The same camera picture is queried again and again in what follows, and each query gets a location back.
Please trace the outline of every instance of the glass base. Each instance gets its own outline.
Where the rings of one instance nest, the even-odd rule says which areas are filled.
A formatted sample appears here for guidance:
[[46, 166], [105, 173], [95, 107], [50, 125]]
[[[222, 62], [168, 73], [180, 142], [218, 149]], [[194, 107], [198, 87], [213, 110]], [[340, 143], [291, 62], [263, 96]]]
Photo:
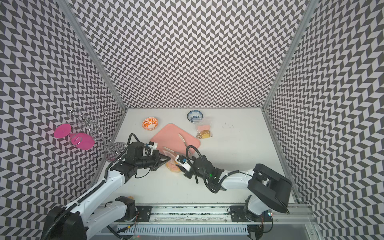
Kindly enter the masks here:
[[106, 159], [108, 162], [115, 161], [115, 158], [125, 149], [126, 142], [115, 142], [113, 146], [106, 152]]

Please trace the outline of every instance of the plastic bag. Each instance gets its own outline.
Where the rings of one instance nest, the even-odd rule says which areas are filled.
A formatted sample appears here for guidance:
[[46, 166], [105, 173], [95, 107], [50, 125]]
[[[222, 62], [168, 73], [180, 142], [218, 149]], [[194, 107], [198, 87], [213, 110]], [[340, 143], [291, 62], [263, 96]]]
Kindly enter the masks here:
[[163, 153], [165, 156], [170, 157], [170, 160], [166, 163], [167, 168], [171, 172], [181, 172], [180, 168], [176, 166], [176, 156], [173, 153], [165, 150], [163, 151]]
[[194, 119], [193, 121], [195, 128], [197, 130], [197, 139], [204, 139], [213, 137], [211, 133], [211, 123], [212, 119], [210, 117], [203, 117], [202, 119]]

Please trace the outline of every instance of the black mounting plate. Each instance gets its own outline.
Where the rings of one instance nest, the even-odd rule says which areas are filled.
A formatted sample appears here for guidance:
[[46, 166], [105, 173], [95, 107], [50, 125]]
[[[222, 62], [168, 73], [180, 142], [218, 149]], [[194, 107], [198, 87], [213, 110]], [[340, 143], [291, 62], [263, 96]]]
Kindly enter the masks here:
[[136, 206], [139, 211], [137, 216], [137, 222], [149, 222], [151, 217], [152, 206]]
[[[137, 216], [136, 222], [149, 222], [149, 218], [151, 217], [152, 206], [136, 206], [139, 211], [139, 215]], [[121, 219], [117, 219], [115, 222], [130, 222], [132, 219], [127, 219], [123, 217]]]
[[[229, 213], [231, 214], [231, 219], [232, 219], [232, 222], [246, 222], [248, 224], [252, 224], [252, 222], [250, 222], [248, 220], [248, 218], [245, 217], [245, 213], [244, 213], [244, 206], [230, 206], [229, 207]], [[263, 214], [264, 216], [264, 221], [265, 222], [271, 222], [272, 219], [270, 216], [268, 216], [268, 214], [266, 212], [264, 212], [265, 214]], [[256, 224], [259, 224], [263, 221], [262, 217], [261, 216], [257, 216], [257, 215], [253, 215]]]

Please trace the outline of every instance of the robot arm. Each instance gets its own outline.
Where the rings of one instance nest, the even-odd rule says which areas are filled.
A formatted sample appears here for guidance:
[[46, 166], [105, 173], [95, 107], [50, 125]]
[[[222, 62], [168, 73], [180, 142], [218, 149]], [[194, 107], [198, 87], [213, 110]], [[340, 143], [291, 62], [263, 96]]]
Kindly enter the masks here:
[[160, 154], [159, 150], [156, 150], [155, 143], [150, 142], [144, 145], [137, 141], [129, 144], [130, 138], [126, 149], [115, 161], [124, 160], [120, 160], [115, 165], [112, 162], [101, 181], [68, 205], [54, 207], [48, 212], [41, 240], [86, 240], [118, 219], [126, 217], [134, 220], [136, 210], [133, 199], [121, 196], [104, 209], [97, 209], [97, 207], [136, 175], [138, 169], [149, 168], [150, 171], [156, 171], [168, 162], [170, 157]]
[[[126, 149], [116, 158], [119, 162], [115, 165], [112, 162], [107, 167], [101, 181], [75, 201], [64, 207], [55, 207], [47, 214], [41, 240], [56, 238], [86, 240], [118, 219], [124, 217], [134, 220], [136, 210], [133, 199], [122, 196], [104, 209], [97, 207], [136, 175], [138, 169], [149, 168], [150, 171], [156, 171], [170, 158], [156, 150], [156, 143], [150, 142], [144, 145], [136, 138], [137, 142], [130, 144], [130, 138]], [[199, 158], [192, 157], [190, 160], [188, 155], [186, 157], [179, 155], [176, 158], [178, 167], [186, 177], [191, 179], [195, 175], [196, 181], [197, 177], [202, 178], [212, 193], [230, 189], [251, 190], [254, 195], [248, 197], [244, 207], [247, 214], [261, 215], [268, 209], [287, 211], [291, 182], [284, 176], [262, 164], [257, 164], [254, 169], [244, 172], [218, 169], [213, 167], [205, 156], [201, 156], [194, 146], [188, 146], [186, 152], [189, 147], [196, 150]]]
[[[199, 158], [189, 159], [189, 148], [195, 149]], [[268, 209], [288, 212], [291, 181], [263, 164], [256, 164], [254, 169], [248, 171], [229, 172], [215, 168], [194, 146], [188, 146], [186, 156], [178, 155], [176, 161], [184, 176], [189, 179], [193, 175], [202, 178], [205, 186], [214, 194], [219, 190], [249, 189], [254, 195], [246, 200], [246, 211], [255, 215], [261, 215]]]

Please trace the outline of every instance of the chevron patterned wall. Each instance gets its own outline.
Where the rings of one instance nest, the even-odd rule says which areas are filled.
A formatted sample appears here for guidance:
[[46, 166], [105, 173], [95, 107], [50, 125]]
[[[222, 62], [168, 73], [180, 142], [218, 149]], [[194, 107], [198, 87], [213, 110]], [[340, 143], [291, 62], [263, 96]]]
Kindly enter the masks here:
[[383, 13], [320, 0], [267, 109], [326, 239], [384, 239]]
[[69, 0], [127, 107], [261, 107], [308, 0]]
[[34, 238], [50, 208], [88, 188], [104, 153], [53, 130], [98, 99], [111, 136], [122, 111], [53, 0], [1, 0], [0, 39], [0, 239]]

